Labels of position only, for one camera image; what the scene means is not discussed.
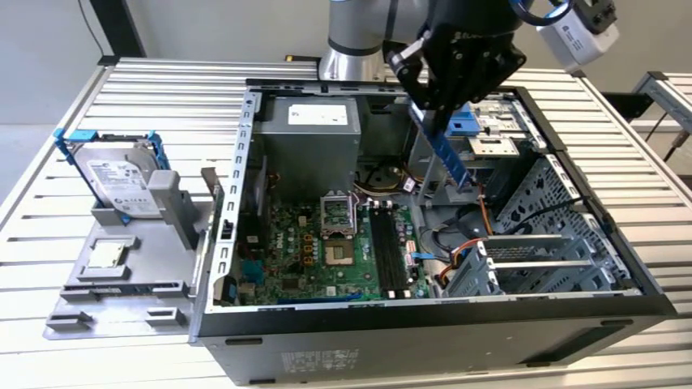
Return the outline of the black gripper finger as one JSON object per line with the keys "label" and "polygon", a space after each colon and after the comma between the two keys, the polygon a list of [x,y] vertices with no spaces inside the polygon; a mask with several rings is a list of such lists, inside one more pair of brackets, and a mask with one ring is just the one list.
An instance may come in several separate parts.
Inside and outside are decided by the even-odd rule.
{"label": "black gripper finger", "polygon": [[438,74],[438,129],[445,130],[453,113],[467,103],[479,102],[519,70],[527,56],[513,38],[463,39]]}
{"label": "black gripper finger", "polygon": [[410,43],[387,41],[387,65],[419,109],[455,108],[454,30],[423,30]]}

